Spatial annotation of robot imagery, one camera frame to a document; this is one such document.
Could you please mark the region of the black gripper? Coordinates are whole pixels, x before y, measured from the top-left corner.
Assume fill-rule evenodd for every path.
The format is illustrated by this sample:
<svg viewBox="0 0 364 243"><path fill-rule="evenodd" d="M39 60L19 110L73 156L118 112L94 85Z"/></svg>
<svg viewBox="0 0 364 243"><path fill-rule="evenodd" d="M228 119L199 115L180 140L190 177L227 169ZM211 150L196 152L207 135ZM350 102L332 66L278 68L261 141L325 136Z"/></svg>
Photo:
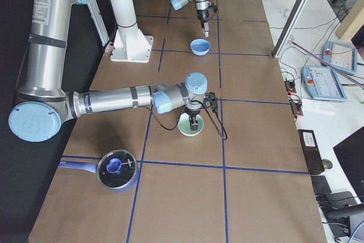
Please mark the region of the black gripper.
<svg viewBox="0 0 364 243"><path fill-rule="evenodd" d="M205 10L196 10L197 12L197 19L200 21L201 23L201 28L203 31L203 34L205 35L205 37L209 36L209 10L205 9Z"/></svg>
<svg viewBox="0 0 364 243"><path fill-rule="evenodd" d="M190 128L191 131L198 130L198 119L197 119L197 115L200 114L200 112L201 112L202 109L203 109L203 107L199 103L189 104L189 105L186 105L185 106L184 111L188 115L188 118L189 118L189 128Z"/></svg>

